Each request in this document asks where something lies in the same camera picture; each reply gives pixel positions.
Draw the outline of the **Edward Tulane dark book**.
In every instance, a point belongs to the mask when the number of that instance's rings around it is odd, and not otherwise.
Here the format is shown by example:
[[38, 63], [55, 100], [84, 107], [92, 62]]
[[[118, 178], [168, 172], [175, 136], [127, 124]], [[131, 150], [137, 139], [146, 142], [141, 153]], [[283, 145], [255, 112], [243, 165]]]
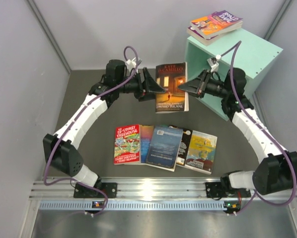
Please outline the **Edward Tulane dark book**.
[[155, 68], [156, 82], [165, 92], [155, 98], [155, 112], [174, 113], [189, 111], [188, 93], [179, 89], [187, 82], [187, 63], [161, 64]]

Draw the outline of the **red Treehouse book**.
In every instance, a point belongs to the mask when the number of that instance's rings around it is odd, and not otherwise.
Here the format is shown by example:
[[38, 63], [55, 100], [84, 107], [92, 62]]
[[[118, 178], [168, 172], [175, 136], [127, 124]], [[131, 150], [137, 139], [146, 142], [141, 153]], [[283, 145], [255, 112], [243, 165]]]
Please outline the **red Treehouse book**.
[[141, 163], [140, 125], [132, 124], [115, 129], [114, 165]]

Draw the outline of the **orange Roald Dahl Charlie book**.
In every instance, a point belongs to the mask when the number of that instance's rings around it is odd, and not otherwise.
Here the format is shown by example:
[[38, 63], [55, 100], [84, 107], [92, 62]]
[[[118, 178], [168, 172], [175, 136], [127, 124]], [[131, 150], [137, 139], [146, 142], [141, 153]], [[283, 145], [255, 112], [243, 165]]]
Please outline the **orange Roald Dahl Charlie book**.
[[227, 33], [240, 28], [243, 19], [227, 10], [216, 11], [190, 22], [191, 27], [205, 39]]

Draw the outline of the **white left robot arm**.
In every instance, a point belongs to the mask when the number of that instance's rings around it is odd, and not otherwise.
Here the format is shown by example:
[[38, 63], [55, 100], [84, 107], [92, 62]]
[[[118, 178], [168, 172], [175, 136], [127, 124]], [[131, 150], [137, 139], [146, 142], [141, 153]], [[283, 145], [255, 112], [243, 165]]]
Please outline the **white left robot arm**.
[[101, 179], [83, 162], [79, 145], [94, 122], [119, 98], [132, 93], [138, 101], [155, 98], [165, 90], [156, 83], [147, 68], [141, 72], [136, 59], [110, 60], [101, 80], [89, 90], [84, 102], [65, 125], [43, 138], [46, 167], [53, 167], [85, 185], [85, 192], [96, 197], [102, 191]]

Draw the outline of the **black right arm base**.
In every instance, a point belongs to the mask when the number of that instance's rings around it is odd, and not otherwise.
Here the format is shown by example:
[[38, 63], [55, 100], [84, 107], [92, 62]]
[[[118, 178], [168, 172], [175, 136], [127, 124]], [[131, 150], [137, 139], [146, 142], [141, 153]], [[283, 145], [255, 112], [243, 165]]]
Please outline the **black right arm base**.
[[251, 193], [249, 190], [239, 188], [228, 191], [223, 187], [220, 182], [206, 182], [206, 196], [207, 198], [220, 199], [220, 198], [250, 198]]

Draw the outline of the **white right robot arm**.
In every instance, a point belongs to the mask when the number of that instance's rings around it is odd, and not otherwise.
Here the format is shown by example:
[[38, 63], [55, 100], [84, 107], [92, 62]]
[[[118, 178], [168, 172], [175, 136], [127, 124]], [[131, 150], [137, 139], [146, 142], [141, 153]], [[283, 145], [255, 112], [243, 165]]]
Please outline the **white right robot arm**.
[[224, 195], [234, 196], [241, 188], [261, 195], [293, 189], [297, 184], [297, 152], [289, 152], [275, 142], [244, 95], [246, 82], [246, 74], [240, 68], [229, 70], [224, 81], [203, 70], [178, 88], [195, 98], [205, 94], [221, 98], [224, 114], [242, 132], [258, 158], [256, 170], [230, 172], [221, 177]]

